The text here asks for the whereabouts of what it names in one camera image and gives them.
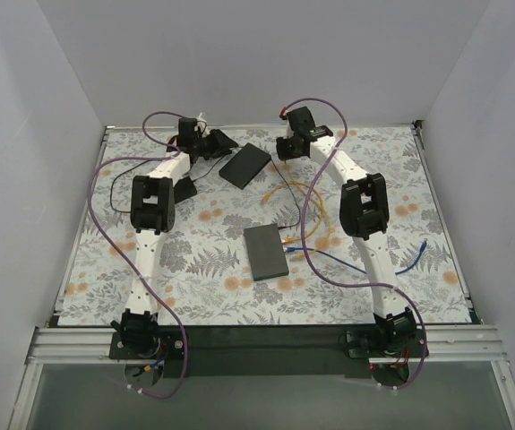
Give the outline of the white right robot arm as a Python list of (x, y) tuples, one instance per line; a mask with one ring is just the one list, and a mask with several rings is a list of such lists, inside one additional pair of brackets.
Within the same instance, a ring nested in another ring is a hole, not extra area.
[(337, 147), (336, 138), (314, 142), (292, 135), (276, 139), (279, 159), (307, 157), (321, 166), (340, 187), (339, 222), (353, 239), (365, 267), (373, 297), (376, 325), (374, 347), (395, 352), (416, 336), (416, 321), (409, 302), (397, 288), (398, 278), (388, 249), (386, 230), (390, 219), (386, 182), (381, 174), (369, 174)]

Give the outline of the black network switch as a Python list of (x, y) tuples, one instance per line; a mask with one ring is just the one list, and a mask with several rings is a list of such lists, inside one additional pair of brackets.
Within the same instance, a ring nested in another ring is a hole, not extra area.
[(224, 167), (219, 176), (240, 190), (269, 164), (271, 155), (257, 146), (247, 143)]
[(244, 239), (253, 281), (288, 275), (288, 263), (277, 224), (246, 228)]

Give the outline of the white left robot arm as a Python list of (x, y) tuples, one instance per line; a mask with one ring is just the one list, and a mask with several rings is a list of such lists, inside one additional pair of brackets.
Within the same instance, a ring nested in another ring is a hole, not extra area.
[(132, 181), (130, 222), (135, 230), (136, 255), (130, 268), (136, 279), (121, 321), (112, 323), (123, 347), (144, 358), (154, 356), (163, 347), (158, 323), (162, 304), (152, 283), (159, 270), (162, 246), (175, 225), (176, 204), (196, 194), (189, 171), (198, 159), (219, 159), (238, 148), (220, 130), (202, 132), (198, 126), (180, 131), (163, 145), (166, 154), (159, 164)]

